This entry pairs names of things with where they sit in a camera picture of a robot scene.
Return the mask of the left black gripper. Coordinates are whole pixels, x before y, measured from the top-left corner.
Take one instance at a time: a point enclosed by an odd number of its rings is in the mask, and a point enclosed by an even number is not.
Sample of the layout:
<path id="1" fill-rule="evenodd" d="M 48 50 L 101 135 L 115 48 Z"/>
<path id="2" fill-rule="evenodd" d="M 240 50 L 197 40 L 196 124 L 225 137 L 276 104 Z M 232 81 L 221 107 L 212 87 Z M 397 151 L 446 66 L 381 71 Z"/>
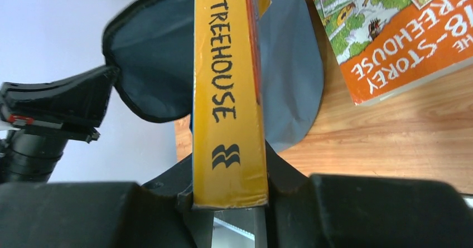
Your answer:
<path id="1" fill-rule="evenodd" d="M 47 182 L 70 140 L 90 143 L 119 70 L 99 66 L 52 82 L 1 86 L 1 183 Z"/>

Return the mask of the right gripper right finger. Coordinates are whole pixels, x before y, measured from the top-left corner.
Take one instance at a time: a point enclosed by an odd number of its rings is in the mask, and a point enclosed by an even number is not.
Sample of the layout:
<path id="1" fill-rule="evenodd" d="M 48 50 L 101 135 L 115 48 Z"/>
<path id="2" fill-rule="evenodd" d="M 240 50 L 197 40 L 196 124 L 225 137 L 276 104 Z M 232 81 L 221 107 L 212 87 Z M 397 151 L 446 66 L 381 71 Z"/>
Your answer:
<path id="1" fill-rule="evenodd" d="M 472 209 L 448 183 L 306 176 L 266 147 L 269 247 L 471 247 Z"/>

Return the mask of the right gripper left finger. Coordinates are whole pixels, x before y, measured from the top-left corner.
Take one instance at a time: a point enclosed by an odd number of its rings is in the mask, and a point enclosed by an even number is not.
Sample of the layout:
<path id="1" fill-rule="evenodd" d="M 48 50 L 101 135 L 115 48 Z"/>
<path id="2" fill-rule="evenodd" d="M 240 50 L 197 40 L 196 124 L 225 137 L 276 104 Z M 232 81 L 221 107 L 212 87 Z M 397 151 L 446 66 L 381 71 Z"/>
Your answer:
<path id="1" fill-rule="evenodd" d="M 151 181 L 1 185 L 2 247 L 210 247 L 192 211 L 192 158 Z"/>

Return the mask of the light blue treehouse book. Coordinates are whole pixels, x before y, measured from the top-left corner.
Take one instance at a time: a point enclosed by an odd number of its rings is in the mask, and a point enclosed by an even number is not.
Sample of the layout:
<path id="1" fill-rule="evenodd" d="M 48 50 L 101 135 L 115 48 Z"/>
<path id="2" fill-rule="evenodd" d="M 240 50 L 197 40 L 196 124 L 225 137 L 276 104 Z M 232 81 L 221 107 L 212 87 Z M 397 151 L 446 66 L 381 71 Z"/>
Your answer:
<path id="1" fill-rule="evenodd" d="M 194 207 L 267 204 L 258 0 L 195 0 Z"/>

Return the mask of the blue-grey backpack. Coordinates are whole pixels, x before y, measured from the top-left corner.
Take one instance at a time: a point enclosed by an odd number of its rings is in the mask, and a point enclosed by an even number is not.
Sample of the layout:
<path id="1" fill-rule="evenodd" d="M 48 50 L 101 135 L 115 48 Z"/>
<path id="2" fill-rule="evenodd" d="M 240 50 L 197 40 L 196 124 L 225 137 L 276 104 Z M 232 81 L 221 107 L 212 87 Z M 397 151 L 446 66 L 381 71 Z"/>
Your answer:
<path id="1" fill-rule="evenodd" d="M 108 23 L 102 51 L 135 115 L 190 116 L 199 142 L 241 132 L 280 152 L 307 135 L 320 107 L 306 0 L 137 0 Z"/>

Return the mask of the orange treehouse book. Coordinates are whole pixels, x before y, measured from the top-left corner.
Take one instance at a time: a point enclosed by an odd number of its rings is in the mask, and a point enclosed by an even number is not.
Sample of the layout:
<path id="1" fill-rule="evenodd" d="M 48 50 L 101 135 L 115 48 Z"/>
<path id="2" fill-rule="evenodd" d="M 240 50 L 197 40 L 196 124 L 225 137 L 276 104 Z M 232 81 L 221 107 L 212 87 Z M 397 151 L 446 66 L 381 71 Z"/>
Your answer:
<path id="1" fill-rule="evenodd" d="M 313 0 L 355 105 L 472 65 L 472 0 Z"/>

